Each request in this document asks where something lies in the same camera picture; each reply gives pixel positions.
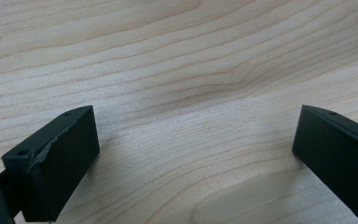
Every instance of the black object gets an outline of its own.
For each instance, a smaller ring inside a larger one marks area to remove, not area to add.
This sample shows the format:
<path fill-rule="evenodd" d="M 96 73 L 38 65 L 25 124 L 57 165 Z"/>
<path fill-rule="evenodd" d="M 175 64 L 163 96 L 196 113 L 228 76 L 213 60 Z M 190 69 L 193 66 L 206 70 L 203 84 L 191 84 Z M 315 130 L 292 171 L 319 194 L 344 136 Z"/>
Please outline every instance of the black object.
<path fill-rule="evenodd" d="M 358 123 L 303 105 L 293 153 L 358 217 Z"/>
<path fill-rule="evenodd" d="M 0 223 L 55 221 L 99 154 L 92 106 L 67 111 L 6 153 Z"/>

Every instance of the wood grain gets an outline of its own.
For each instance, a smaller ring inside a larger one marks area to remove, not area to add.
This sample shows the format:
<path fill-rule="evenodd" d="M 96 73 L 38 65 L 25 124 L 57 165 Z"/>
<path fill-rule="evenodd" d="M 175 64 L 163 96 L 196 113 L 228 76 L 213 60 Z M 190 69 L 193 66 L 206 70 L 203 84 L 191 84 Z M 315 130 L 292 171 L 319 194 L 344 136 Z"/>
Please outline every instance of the wood grain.
<path fill-rule="evenodd" d="M 0 157 L 82 105 L 57 223 L 358 223 L 291 152 L 301 105 L 358 121 L 358 1 L 0 1 Z"/>

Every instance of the screw hole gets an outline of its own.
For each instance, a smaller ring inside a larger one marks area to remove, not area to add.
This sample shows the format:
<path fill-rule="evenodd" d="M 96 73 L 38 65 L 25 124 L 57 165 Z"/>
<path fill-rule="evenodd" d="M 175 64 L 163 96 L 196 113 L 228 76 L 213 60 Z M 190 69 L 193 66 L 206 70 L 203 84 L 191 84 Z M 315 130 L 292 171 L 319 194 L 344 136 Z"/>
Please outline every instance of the screw hole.
<path fill-rule="evenodd" d="M 28 150 L 21 150 L 17 153 L 19 156 L 25 156 L 26 154 L 28 154 Z"/>

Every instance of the wooden table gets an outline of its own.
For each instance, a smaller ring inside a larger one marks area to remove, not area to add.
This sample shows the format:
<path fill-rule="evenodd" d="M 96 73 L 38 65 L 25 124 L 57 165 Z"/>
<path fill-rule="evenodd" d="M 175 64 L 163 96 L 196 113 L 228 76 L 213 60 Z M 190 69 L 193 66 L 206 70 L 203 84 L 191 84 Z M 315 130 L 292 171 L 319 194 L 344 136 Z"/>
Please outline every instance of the wooden table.
<path fill-rule="evenodd" d="M 358 121 L 358 1 L 0 1 L 0 157 L 82 105 L 57 223 L 358 223 L 291 152 L 301 105 Z"/>

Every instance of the black clamp jaw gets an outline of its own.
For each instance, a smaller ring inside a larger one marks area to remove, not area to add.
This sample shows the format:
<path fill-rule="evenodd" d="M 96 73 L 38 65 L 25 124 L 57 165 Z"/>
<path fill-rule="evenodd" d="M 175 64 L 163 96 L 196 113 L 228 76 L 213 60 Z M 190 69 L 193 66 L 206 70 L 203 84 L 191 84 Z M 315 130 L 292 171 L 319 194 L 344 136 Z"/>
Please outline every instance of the black clamp jaw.
<path fill-rule="evenodd" d="M 358 217 L 358 123 L 303 105 L 293 153 Z"/>
<path fill-rule="evenodd" d="M 67 111 L 6 153 L 0 224 L 56 221 L 100 152 L 92 106 Z"/>

